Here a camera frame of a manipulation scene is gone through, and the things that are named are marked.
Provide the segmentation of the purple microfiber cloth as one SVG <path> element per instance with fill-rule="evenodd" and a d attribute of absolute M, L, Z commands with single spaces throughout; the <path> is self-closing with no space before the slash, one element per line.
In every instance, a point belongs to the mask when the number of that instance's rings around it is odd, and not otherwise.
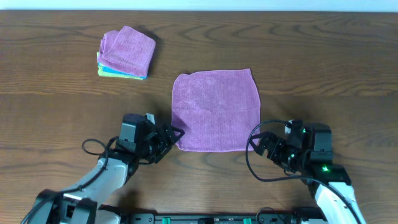
<path fill-rule="evenodd" d="M 172 126 L 190 152 L 243 151 L 260 122 L 261 101 L 251 70 L 181 74 L 172 88 Z"/>

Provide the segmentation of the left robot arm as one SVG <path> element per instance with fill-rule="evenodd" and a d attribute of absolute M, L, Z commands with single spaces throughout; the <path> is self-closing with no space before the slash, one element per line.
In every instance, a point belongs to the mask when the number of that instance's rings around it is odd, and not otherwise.
<path fill-rule="evenodd" d="M 158 163 L 184 134 L 169 124 L 156 125 L 153 114 L 124 115 L 119 136 L 102 144 L 96 166 L 64 190 L 41 191 L 23 223 L 136 222 L 135 215 L 104 202 L 139 166 Z"/>

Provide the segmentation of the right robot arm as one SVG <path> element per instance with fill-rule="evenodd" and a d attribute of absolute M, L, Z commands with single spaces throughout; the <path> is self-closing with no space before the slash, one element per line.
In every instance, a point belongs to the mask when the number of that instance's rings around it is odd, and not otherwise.
<path fill-rule="evenodd" d="M 281 121 L 286 138 L 258 124 L 250 132 L 246 149 L 266 156 L 284 171 L 272 182 L 300 180 L 308 187 L 319 208 L 318 214 L 300 217 L 301 223 L 364 223 L 346 169 L 333 163 L 332 131 L 326 124 L 301 119 Z"/>

